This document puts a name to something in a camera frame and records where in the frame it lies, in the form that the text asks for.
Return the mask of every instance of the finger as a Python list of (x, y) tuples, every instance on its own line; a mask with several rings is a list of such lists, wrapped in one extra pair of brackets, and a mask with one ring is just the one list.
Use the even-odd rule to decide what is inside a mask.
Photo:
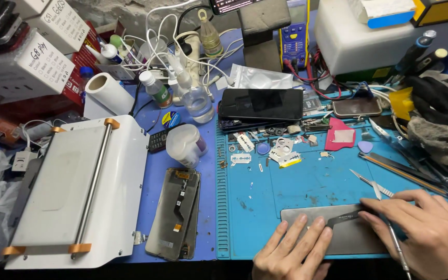
[(327, 276), (327, 271), (330, 269), (331, 265), (333, 264), (333, 260), (324, 260), (316, 270), (316, 273), (314, 273), (314, 277), (312, 277), (312, 280), (324, 280)]
[(445, 211), (448, 212), (448, 202), (442, 196), (433, 195), (432, 199), (437, 201), (442, 207), (444, 207)]
[(327, 247), (330, 245), (331, 238), (333, 237), (333, 231), (329, 227), (325, 227), (320, 234), (316, 244), (312, 251), (309, 252), (301, 270), (307, 279), (312, 279), (314, 273), (323, 261), (326, 254)]
[(297, 243), (293, 251), (288, 255), (290, 262), (301, 263), (307, 254), (312, 250), (316, 240), (319, 238), (326, 226), (326, 221), (323, 217), (317, 217), (308, 231), (302, 236), (302, 239)]
[(419, 205), (421, 209), (427, 212), (434, 214), (444, 213), (442, 206), (438, 201), (433, 199), (429, 193), (422, 189), (399, 191), (392, 196), (392, 199), (414, 201), (416, 205)]
[(293, 246), (295, 245), (295, 242), (298, 239), (298, 235), (300, 234), (306, 223), (307, 223), (307, 215), (306, 214), (298, 215), (297, 219), (290, 227), (281, 243), (279, 243), (274, 252), (272, 252), (272, 254), (277, 255), (279, 257), (284, 257), (288, 255)]
[(390, 230), (388, 229), (388, 226), (385, 224), (385, 222), (383, 222), (383, 220), (379, 217), (376, 217), (375, 215), (366, 211), (360, 211), (359, 216), (371, 225), (373, 231), (376, 232), (376, 234), (390, 253), (390, 256), (392, 256), (392, 258), (394, 259), (397, 259), (397, 249), (395, 249)]
[(399, 225), (408, 236), (411, 233), (419, 232), (423, 223), (420, 219), (409, 215), (407, 212), (404, 212), (400, 207), (398, 207), (396, 204), (401, 203), (399, 201), (407, 203), (403, 200), (393, 199), (386, 199), (384, 202), (371, 198), (360, 199), (360, 202), (364, 206), (369, 207), (378, 213), (382, 213), (387, 219)]
[(287, 221), (282, 221), (277, 227), (274, 233), (272, 234), (271, 238), (269, 238), (269, 241), (265, 244), (264, 248), (258, 252), (257, 255), (265, 255), (269, 256), (278, 246), (279, 241), (283, 237), (283, 235), (286, 232), (286, 228), (288, 227)]

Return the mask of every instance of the yellow multimeter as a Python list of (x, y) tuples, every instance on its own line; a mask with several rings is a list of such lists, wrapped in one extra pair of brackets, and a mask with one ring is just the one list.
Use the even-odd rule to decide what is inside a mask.
[(281, 68), (283, 60), (297, 60), (298, 68), (307, 67), (309, 45), (309, 0), (289, 0), (288, 9), (291, 16), (291, 25), (279, 29), (279, 43), (281, 45)]

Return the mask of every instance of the phone repair workbench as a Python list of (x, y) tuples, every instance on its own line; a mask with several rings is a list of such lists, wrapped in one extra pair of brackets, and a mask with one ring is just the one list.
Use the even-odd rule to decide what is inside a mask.
[[(311, 27), (314, 25), (312, 18), (310, 25)], [(222, 45), (226, 48), (230, 42), (240, 38), (239, 29), (229, 31), (221, 36)], [(243, 54), (240, 51), (224, 59), (219, 67), (229, 74), (233, 63), (243, 64)], [(128, 87), (132, 95), (134, 88), (134, 86)], [(215, 97), (213, 103), (215, 108), (222, 98), (224, 89), (217, 90), (215, 85), (212, 85), (210, 91)], [(138, 104), (146, 103), (148, 98), (144, 93), (140, 94)], [(191, 119), (184, 107), (172, 106), (159, 110), (156, 105), (150, 104), (140, 112), (136, 120), (145, 129), (155, 125), (153, 131), (161, 131), (164, 128), (159, 120), (155, 124), (152, 122), (168, 111), (178, 111), (185, 121)], [(355, 146), (330, 152), (328, 157), (320, 154), (325, 151), (327, 132), (306, 133), (305, 141), (299, 141), (292, 148), (301, 155), (301, 162), (280, 169), (277, 162), (267, 160), (268, 155), (259, 155), (256, 147), (251, 152), (245, 152), (251, 156), (249, 163), (233, 165), (232, 154), (244, 151), (238, 149), (230, 151), (229, 147), (232, 145), (237, 147), (238, 142), (233, 139), (233, 133), (224, 134), (216, 126), (217, 118), (215, 115), (206, 124), (186, 121), (198, 127), (208, 146), (208, 153), (200, 158), (200, 163), (196, 167), (202, 177), (198, 235), (195, 257), (192, 261), (251, 260), (281, 222), (283, 209), (355, 204), (362, 197), (374, 198), (372, 187), (354, 176), (350, 169), (378, 182), (393, 193), (419, 188), (419, 185), (358, 156), (360, 150), (357, 143), (364, 140), (373, 144), (371, 152), (407, 165), (400, 154), (380, 140), (368, 120), (355, 122), (353, 119), (348, 119), (345, 124), (355, 130)], [(317, 146), (308, 143), (307, 138), (310, 134), (317, 137)], [(267, 138), (260, 137), (261, 135), (262, 133), (258, 133), (258, 141), (252, 137), (250, 139), (254, 144), (258, 142), (269, 144)], [(295, 136), (285, 135), (285, 137), (296, 140)], [(147, 238), (155, 217), (165, 171), (169, 167), (182, 167), (182, 165), (165, 151), (148, 155), (136, 226), (136, 231), (146, 235)], [(164, 261), (162, 258), (147, 254), (145, 244), (146, 242), (135, 245), (131, 256), (119, 258), (118, 261), (128, 263)], [(389, 255), (358, 254), (326, 257), (375, 258)]]

